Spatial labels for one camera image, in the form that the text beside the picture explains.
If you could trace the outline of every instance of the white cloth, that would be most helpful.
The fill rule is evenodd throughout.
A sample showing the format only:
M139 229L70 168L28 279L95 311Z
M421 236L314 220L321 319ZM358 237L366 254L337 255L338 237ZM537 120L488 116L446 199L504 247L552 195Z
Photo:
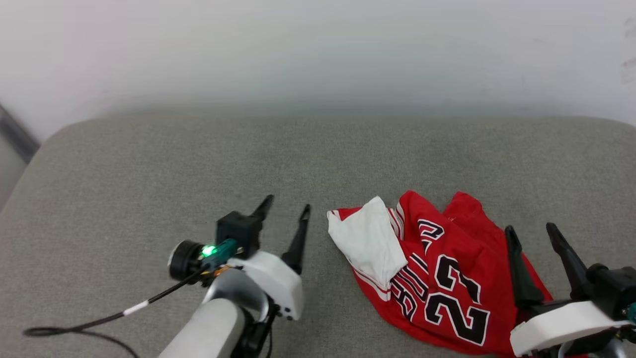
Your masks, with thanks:
M407 261L382 199L374 197L345 220L340 220L337 211L327 212L327 219L331 239L358 277L372 283L378 295L388 301L391 279Z

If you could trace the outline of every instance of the gray fabric surface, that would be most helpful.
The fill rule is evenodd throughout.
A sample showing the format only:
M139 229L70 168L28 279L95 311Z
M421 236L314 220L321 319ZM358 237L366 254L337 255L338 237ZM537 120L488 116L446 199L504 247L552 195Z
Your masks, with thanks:
M304 316L276 322L274 357L460 356L385 323L327 233L327 210L413 189L440 210L458 191L513 224L555 297L569 286L544 230L558 224L587 264L634 265L636 129L592 118L85 122L47 141L0 214L0 356L125 357L93 338L29 339L120 311L173 284L166 260L204 223L276 201L263 248L282 253L303 205ZM201 300L187 287L99 332L158 355Z

